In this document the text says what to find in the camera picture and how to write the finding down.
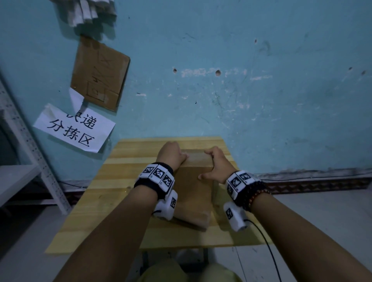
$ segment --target gray floor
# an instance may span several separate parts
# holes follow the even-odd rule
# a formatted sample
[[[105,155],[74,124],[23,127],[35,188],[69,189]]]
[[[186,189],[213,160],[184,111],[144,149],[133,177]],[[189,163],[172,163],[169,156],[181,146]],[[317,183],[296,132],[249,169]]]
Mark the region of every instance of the gray floor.
[[[323,192],[282,195],[277,198],[331,236],[372,270],[372,191]],[[11,208],[12,217],[0,218],[1,281],[52,281],[68,256],[50,256],[44,250],[65,217],[56,206]],[[275,246],[272,246],[283,281],[295,281]],[[150,265],[164,257],[180,263],[196,262],[201,250],[154,251]],[[278,281],[267,246],[214,248],[211,262],[218,262],[243,281]],[[139,276],[138,254],[128,280]]]

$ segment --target forearm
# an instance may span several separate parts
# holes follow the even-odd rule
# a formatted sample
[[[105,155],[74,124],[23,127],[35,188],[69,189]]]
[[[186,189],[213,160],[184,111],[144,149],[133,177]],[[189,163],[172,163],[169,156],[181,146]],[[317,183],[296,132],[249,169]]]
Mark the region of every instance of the forearm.
[[[55,281],[124,281],[157,203],[157,194],[137,186],[71,255]]]
[[[252,212],[299,281],[372,281],[350,253],[269,194],[260,194]]]

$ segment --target white cloth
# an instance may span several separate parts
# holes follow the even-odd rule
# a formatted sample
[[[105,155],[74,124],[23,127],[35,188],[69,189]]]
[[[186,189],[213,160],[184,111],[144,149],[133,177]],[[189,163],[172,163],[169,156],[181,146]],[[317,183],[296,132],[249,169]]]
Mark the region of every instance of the white cloth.
[[[114,0],[51,0],[62,4],[67,10],[67,21],[71,27],[92,23],[98,14],[106,13],[116,16]]]

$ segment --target wooden tabletop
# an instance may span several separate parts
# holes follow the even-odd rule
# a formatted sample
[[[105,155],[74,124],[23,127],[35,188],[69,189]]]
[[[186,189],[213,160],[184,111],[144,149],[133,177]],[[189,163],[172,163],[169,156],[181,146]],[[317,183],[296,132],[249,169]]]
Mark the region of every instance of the wooden tabletop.
[[[67,217],[46,253],[66,254],[76,250],[90,232],[129,193],[137,176],[146,165],[155,162],[157,153],[167,141],[177,141],[183,150],[207,149],[218,146],[237,168],[221,137],[122,139],[112,150],[84,195]],[[152,217],[140,249],[185,249],[265,243],[259,231],[252,225],[238,233],[230,228],[222,207],[225,202],[231,201],[231,199],[223,185],[216,186],[213,194],[214,209],[207,231],[198,231]],[[268,241],[271,242],[256,218],[251,213],[247,213],[247,215],[260,227]]]

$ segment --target teal painted wall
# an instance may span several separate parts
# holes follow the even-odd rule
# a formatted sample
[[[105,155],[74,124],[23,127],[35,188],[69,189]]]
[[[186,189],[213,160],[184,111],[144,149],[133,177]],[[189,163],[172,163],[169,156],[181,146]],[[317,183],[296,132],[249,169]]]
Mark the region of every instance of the teal painted wall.
[[[372,167],[371,1],[118,0],[116,9],[113,27],[74,30],[47,0],[1,5],[0,71],[29,125],[47,103],[72,111],[81,31],[131,57],[117,113],[90,105],[116,122],[102,153],[32,129],[58,178],[92,178],[121,138],[161,136],[221,135],[254,173]]]

